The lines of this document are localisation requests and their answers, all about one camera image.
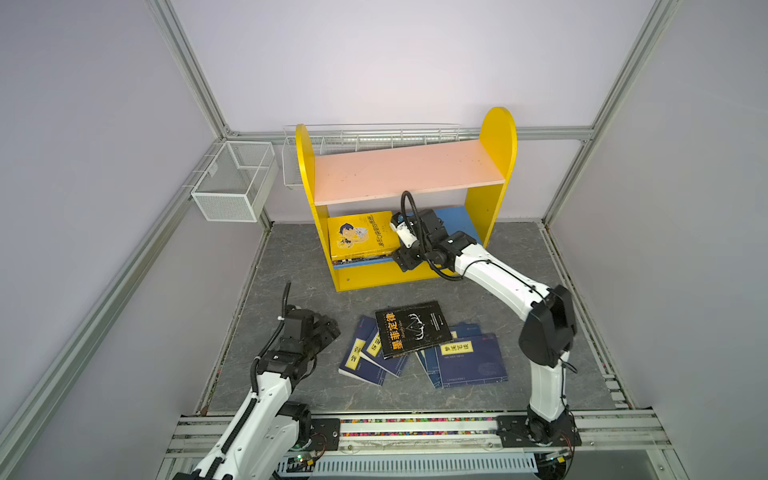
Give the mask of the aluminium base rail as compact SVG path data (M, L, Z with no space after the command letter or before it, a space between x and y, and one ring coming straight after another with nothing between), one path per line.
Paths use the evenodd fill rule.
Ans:
M650 410L577 411L573 438L551 443L529 438L525 415L512 412L317 415L312 427L332 454L670 449L672 442Z

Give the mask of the yellow bookshelf pink blue shelves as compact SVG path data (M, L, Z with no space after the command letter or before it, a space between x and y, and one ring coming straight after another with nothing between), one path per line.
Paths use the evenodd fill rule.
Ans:
M331 256L329 206L399 198L402 193L467 192L463 209L478 238L456 239L446 265L471 275L491 259L486 248L513 173L518 135L512 114L503 107L485 116L476 140L317 157L308 128L295 130L304 190L324 256Z

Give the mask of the navy book large right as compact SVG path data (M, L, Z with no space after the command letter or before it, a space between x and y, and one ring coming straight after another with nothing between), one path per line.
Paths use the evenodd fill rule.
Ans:
M508 380L495 334L459 338L438 347L443 388L501 383Z

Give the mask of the white mesh box basket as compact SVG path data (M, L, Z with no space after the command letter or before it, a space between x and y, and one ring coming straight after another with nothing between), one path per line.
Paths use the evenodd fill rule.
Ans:
M191 195L207 221L258 223L278 173L271 143L225 141Z

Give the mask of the black yellow title book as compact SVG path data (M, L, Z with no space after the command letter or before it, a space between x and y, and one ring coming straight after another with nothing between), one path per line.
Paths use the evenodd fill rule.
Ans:
M438 346L453 339L437 301L378 310L375 319L386 359Z

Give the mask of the black wolf eye book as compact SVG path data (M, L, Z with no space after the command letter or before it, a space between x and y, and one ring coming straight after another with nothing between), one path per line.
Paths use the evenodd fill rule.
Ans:
M333 263L332 267L335 270L340 270L340 269L364 267L364 266L387 264L387 263L393 263L393 260L389 257L378 258L378 259L362 259L359 262L336 262L336 263Z

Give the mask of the navy book under right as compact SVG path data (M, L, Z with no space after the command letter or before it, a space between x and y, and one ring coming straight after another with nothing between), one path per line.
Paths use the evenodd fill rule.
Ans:
M482 333L482 330L478 324L463 322L451 326L450 332L453 339L458 339L478 336ZM422 368L435 389L441 389L443 387L438 363L438 350L438 347L431 347L416 352Z

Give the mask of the navy book far left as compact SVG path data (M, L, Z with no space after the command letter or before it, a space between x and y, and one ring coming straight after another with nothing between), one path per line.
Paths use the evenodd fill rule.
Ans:
M362 316L350 340L346 353L338 367L338 373L360 380L364 383L382 386L386 372L362 355L369 336L373 333L376 322L368 316Z

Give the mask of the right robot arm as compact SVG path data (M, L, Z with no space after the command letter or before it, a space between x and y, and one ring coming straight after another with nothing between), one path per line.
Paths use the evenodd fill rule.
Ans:
M565 394L566 372L575 369L569 362L577 333L571 292L562 285L549 287L526 277L463 231L449 234L431 209L401 211L392 216L390 225L400 240L392 258L402 271L425 263L446 280L471 280L523 321L518 345L531 373L527 436L540 446L558 440L570 448L579 446L581 439Z

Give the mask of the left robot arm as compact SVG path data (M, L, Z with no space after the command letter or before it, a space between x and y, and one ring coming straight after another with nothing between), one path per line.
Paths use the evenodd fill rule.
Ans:
M250 390L209 453L176 479L271 479L286 453L311 438L311 413L290 397L340 335L336 320L287 305L251 363Z

